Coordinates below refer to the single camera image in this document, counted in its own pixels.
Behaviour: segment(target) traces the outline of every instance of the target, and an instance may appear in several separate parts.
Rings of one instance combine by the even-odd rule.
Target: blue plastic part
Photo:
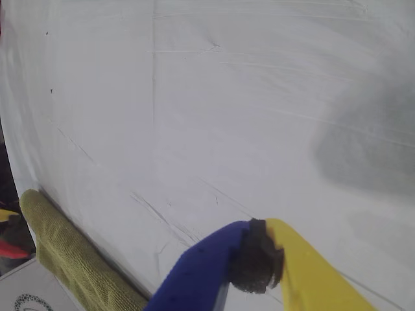
[[[234,222],[185,251],[145,311],[212,311],[228,283],[231,250],[241,246],[244,230],[249,222]]]

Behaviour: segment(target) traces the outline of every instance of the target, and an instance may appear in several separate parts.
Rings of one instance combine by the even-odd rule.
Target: white fabric
[[[413,0],[3,0],[0,116],[42,188],[154,292],[250,217],[415,310]],[[231,290],[226,310],[282,310]]]

